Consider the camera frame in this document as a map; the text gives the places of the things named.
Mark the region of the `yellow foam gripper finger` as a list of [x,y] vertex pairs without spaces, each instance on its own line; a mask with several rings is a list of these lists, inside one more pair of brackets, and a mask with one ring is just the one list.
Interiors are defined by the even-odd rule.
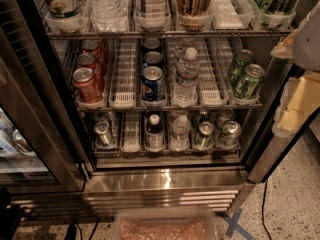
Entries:
[[276,109],[273,134],[280,138],[293,136],[319,107],[320,73],[307,71],[302,77],[290,77]]
[[297,30],[293,30],[287,37],[285,37],[271,50],[271,55],[280,59],[292,59],[293,44],[296,38],[296,34]]

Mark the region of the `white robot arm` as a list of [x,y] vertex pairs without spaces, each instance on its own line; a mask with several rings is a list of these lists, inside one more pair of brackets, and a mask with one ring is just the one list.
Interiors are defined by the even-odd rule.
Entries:
[[285,84],[276,110],[272,132],[279,138],[296,134],[308,117],[320,107],[320,2],[285,39],[271,51],[281,59],[291,59],[306,73]]

